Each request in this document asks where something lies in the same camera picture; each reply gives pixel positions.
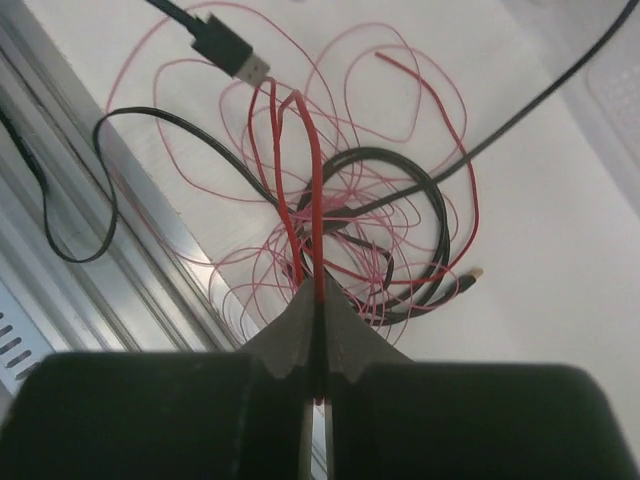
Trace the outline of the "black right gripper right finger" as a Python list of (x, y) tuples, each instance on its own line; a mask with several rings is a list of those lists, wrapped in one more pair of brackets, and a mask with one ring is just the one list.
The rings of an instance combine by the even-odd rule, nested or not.
[(561, 364), (409, 359), (326, 291), (333, 479), (627, 479), (609, 401)]

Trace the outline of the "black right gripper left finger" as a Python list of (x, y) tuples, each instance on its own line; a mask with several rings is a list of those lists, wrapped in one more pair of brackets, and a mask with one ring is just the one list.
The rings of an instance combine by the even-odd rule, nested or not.
[(232, 353), (55, 354), (9, 410), (13, 479), (307, 479), (312, 296)]

